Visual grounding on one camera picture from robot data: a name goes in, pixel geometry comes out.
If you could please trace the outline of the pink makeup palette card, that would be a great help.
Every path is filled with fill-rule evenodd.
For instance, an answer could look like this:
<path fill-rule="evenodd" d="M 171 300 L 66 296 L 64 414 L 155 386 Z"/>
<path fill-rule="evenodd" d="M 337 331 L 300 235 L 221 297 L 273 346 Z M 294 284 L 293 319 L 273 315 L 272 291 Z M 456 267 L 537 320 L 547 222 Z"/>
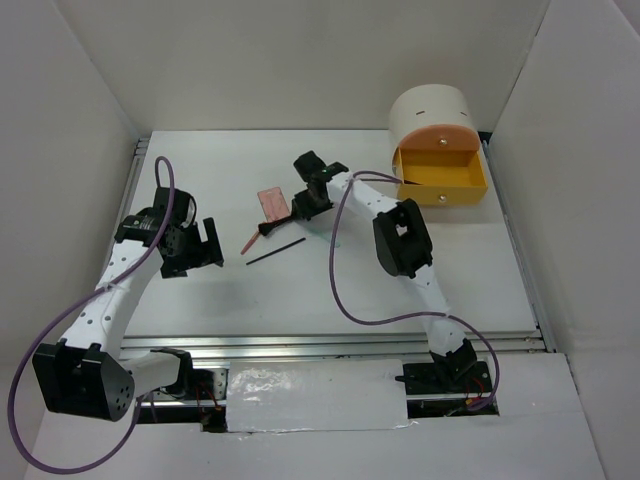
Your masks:
<path fill-rule="evenodd" d="M 280 187 L 272 187 L 257 193 L 266 221 L 271 223 L 288 217 L 291 212 Z"/>

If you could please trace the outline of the black fan makeup brush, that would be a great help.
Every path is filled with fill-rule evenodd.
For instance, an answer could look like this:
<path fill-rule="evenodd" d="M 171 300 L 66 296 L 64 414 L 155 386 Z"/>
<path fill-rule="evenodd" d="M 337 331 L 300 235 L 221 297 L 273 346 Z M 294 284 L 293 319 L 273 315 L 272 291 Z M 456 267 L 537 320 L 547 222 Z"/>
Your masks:
<path fill-rule="evenodd" d="M 271 222 L 263 222 L 258 225 L 257 229 L 260 235 L 268 237 L 275 229 L 292 222 L 294 219 L 293 215 L 289 215 Z"/>

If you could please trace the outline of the cream round drawer organizer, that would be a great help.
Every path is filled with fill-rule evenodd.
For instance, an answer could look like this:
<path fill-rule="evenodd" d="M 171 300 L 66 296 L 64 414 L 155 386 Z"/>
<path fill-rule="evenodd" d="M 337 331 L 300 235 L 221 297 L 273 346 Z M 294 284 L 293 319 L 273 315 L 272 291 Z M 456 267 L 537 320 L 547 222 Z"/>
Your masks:
<path fill-rule="evenodd" d="M 457 88 L 428 84 L 414 87 L 400 95 L 389 112 L 392 160 L 395 151 L 400 149 L 398 142 L 405 135 L 415 129 L 436 124 L 463 125 L 478 134 L 465 97 Z"/>

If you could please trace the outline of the orange drawer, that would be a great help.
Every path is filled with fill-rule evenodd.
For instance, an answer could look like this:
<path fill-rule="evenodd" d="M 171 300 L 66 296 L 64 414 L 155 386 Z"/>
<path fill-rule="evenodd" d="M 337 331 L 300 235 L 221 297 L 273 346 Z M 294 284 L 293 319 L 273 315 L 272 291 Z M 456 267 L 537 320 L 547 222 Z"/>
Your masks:
<path fill-rule="evenodd" d="M 475 152 L 480 148 L 478 134 L 463 125 L 436 124 L 424 126 L 405 135 L 399 142 L 400 149 Z"/>

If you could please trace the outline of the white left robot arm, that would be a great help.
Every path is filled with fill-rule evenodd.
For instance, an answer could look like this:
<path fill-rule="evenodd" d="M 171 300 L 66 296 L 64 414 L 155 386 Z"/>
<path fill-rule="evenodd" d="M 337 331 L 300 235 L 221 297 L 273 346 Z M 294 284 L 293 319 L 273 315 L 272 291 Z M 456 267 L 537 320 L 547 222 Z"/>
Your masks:
<path fill-rule="evenodd" d="M 176 399 L 194 395 L 205 374 L 189 353 L 153 348 L 119 359 L 124 334 L 154 276 L 174 279 L 192 269 L 222 266 L 215 223 L 195 220 L 194 197 L 159 187 L 152 206 L 118 226 L 100 295 L 90 300 L 54 344 L 40 344 L 33 368 L 48 410 L 109 421 L 120 420 L 134 400 L 162 390 Z"/>

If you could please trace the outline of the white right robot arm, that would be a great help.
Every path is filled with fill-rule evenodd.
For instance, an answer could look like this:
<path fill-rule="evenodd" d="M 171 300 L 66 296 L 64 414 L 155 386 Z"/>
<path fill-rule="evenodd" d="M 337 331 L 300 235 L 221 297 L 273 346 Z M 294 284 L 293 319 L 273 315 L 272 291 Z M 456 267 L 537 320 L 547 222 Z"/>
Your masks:
<path fill-rule="evenodd" d="M 328 165 L 313 151 L 302 154 L 293 166 L 306 185 L 292 200 L 294 216 L 309 220 L 336 207 L 371 223 L 382 269 L 401 280 L 426 310 L 421 323 L 437 384 L 446 391 L 459 390 L 468 382 L 477 355 L 463 326 L 448 317 L 433 268 L 433 244 L 417 203 L 386 196 L 343 164 Z"/>

